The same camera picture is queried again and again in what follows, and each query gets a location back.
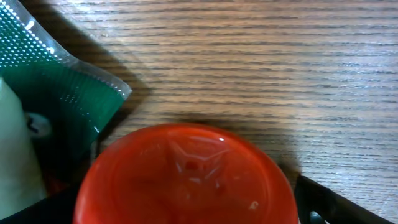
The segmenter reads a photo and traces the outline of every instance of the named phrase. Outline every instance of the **wooden tabletop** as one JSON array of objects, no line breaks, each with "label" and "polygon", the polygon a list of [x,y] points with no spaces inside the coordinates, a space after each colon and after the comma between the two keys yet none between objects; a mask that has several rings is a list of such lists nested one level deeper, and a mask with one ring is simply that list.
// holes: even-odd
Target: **wooden tabletop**
[{"label": "wooden tabletop", "polygon": [[154,124],[210,124],[398,223],[398,2],[24,4],[132,86],[104,145]]}]

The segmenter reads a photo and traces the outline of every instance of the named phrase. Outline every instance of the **red object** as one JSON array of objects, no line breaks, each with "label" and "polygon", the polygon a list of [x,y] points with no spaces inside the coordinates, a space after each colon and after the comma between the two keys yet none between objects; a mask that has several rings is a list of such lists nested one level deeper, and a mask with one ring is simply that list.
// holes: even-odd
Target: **red object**
[{"label": "red object", "polygon": [[74,224],[297,224],[285,176],[251,143],[198,124],[140,129],[87,173]]}]

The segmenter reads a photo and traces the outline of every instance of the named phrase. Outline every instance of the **wooden table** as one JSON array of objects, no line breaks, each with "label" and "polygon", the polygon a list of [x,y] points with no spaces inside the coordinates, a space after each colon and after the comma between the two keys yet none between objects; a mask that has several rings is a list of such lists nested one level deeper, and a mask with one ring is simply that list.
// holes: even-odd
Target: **wooden table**
[{"label": "wooden table", "polygon": [[218,126],[398,222],[398,2],[24,2],[134,89],[105,145],[153,124]]}]

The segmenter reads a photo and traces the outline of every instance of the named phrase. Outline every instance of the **pale green tube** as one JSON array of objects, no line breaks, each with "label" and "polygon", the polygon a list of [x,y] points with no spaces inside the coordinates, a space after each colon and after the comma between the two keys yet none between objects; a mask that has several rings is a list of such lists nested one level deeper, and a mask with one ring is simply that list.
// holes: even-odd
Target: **pale green tube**
[{"label": "pale green tube", "polygon": [[45,198],[21,102],[0,77],[0,220]]}]

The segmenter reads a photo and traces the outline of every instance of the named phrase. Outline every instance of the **red lid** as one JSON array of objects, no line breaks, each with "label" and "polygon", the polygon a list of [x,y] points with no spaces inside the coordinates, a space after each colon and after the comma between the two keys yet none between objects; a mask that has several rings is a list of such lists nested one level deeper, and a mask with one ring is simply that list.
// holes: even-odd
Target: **red lid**
[{"label": "red lid", "polygon": [[81,186],[74,224],[297,224],[278,166],[197,124],[140,129],[110,145]]}]

